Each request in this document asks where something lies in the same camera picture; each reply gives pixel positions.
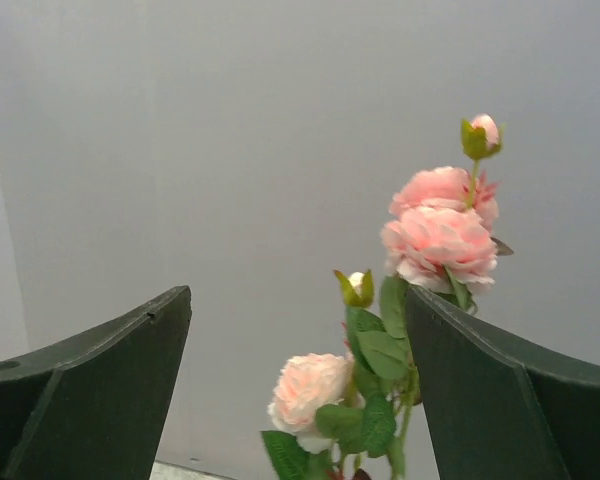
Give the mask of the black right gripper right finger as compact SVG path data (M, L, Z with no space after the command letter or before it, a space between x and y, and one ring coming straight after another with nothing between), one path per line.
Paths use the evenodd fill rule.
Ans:
M409 288L405 302L441 478L600 479L600 366L422 287Z

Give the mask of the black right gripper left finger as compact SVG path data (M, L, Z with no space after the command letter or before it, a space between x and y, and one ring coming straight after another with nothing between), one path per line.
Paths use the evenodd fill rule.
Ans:
M149 478L191 316L191 291L177 286L1 361L0 479Z

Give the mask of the pink rose stem long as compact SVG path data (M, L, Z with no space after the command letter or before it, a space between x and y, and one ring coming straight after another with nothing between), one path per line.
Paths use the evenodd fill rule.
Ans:
M493 233L499 218L497 182L481 164L500 153L501 129L488 114L461 121L469 169L443 166L415 173L392 197L393 219L381 230L387 270L424 287L464 311L476 311L474 296L494 284L493 271L511 247Z

